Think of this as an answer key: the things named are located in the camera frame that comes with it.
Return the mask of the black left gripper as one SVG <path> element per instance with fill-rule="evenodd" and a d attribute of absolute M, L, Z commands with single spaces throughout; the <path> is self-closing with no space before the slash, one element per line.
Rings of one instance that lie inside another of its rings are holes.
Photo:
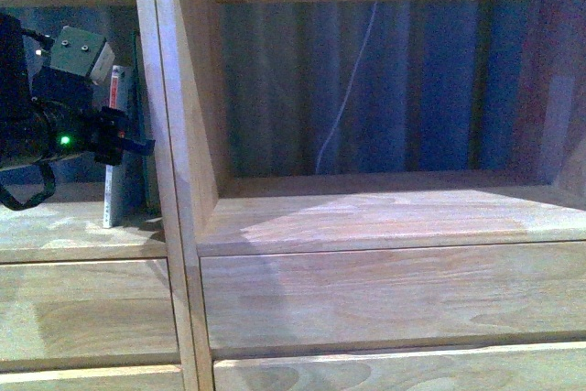
<path fill-rule="evenodd" d="M 155 141 L 135 141 L 126 136 L 130 120 L 121 110 L 104 106 L 84 114 L 84 136 L 86 150 L 93 153 L 94 160 L 108 166 L 120 166 L 125 153 L 142 157 L 152 156 Z"/>

